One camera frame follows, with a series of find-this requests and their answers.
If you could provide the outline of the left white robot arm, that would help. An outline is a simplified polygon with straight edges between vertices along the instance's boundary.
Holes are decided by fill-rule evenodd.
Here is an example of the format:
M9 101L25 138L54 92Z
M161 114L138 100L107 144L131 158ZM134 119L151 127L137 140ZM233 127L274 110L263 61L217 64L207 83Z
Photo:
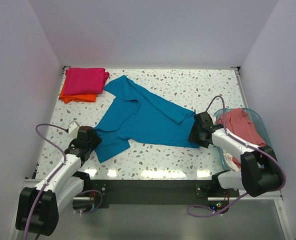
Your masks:
M103 201L103 193L92 188L90 175L80 171L102 139L91 126L72 123L65 131L75 137L66 150L59 149L62 159L39 183L20 192L15 228L24 239L28 233L50 236L60 213L78 195L98 194Z

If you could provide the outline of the blue t shirt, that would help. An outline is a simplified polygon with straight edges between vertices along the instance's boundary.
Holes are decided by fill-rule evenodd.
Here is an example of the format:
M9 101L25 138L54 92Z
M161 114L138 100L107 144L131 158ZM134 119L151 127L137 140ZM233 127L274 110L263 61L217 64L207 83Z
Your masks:
M100 163L130 147L143 144L198 148L188 140L195 113L149 92L126 76L105 86L115 96L95 130L102 142L95 149Z

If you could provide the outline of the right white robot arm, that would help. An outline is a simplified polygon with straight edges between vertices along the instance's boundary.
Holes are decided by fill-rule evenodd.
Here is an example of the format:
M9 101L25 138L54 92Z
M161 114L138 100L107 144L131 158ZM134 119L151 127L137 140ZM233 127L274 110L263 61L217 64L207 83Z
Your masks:
M286 183L286 175L280 167L274 150L266 145L260 147L236 136L222 124L214 124L207 112L194 116L188 141L208 148L219 147L241 163L239 172L226 170L212 176L210 190L222 196L228 189L245 190L257 197L267 192L278 191Z

